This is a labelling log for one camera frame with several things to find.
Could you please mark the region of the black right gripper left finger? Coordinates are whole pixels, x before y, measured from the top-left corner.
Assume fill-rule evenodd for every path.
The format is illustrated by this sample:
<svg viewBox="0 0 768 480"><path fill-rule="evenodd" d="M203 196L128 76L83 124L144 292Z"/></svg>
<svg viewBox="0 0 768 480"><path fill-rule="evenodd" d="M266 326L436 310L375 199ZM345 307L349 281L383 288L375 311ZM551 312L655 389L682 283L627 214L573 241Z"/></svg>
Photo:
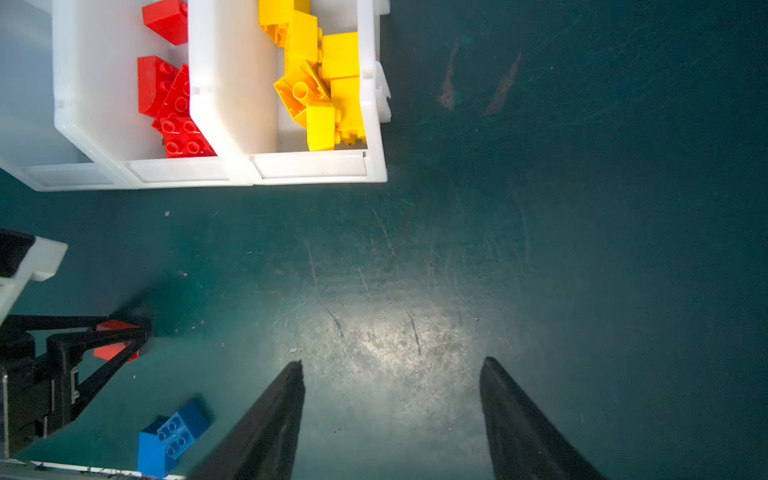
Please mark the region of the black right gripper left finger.
<svg viewBox="0 0 768 480"><path fill-rule="evenodd" d="M305 400L303 366L288 363L190 479L289 479Z"/></svg>

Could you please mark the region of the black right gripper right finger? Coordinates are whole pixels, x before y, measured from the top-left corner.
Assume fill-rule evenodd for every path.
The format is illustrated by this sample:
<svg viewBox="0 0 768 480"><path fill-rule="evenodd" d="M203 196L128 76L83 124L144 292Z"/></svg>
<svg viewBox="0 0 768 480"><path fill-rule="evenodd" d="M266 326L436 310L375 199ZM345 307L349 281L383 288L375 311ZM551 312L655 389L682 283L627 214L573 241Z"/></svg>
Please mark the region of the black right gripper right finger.
<svg viewBox="0 0 768 480"><path fill-rule="evenodd" d="M482 411L497 479L602 479L493 357L479 380Z"/></svg>

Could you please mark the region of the small yellow lego brick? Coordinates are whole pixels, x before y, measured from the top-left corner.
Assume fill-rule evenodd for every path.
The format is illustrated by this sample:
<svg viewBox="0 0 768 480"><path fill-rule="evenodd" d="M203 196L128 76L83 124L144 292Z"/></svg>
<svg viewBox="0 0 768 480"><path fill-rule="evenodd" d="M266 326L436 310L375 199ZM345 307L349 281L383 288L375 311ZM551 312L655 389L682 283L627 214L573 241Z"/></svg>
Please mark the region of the small yellow lego brick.
<svg viewBox="0 0 768 480"><path fill-rule="evenodd" d="M336 109L330 102L306 107L307 145L310 151L333 150L336 145Z"/></svg>

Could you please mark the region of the red lego long brick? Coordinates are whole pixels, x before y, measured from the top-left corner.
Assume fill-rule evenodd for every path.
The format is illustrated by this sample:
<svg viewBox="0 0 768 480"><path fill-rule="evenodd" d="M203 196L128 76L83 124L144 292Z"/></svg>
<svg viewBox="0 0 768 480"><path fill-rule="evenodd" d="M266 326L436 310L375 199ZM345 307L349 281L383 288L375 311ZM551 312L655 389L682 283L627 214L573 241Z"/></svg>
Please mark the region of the red lego long brick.
<svg viewBox="0 0 768 480"><path fill-rule="evenodd" d="M183 64L165 95L152 126L162 134L168 158L215 156L191 118L189 67Z"/></svg>

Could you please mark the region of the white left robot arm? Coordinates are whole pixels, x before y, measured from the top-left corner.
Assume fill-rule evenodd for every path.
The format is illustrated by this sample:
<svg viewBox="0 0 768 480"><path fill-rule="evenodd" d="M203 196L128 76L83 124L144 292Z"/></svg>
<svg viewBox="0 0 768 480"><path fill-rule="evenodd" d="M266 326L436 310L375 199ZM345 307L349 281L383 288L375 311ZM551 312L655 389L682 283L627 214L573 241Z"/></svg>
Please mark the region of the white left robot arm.
<svg viewBox="0 0 768 480"><path fill-rule="evenodd" d="M13 315L30 282L58 271L65 243L1 232L1 456L73 423L148 341L143 326L99 330L104 316Z"/></svg>

